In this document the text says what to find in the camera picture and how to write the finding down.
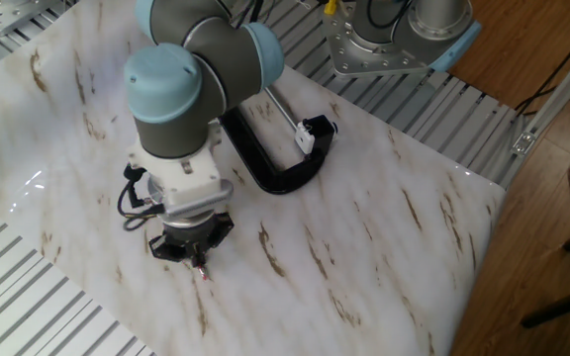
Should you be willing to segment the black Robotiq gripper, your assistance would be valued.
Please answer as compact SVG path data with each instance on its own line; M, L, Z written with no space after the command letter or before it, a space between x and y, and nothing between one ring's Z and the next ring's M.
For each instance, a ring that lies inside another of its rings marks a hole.
M214 214L209 220L190 227L165 223L164 234L153 238L148 246L157 259L185 262L190 267L203 269L207 252L219 246L234 226L229 213Z

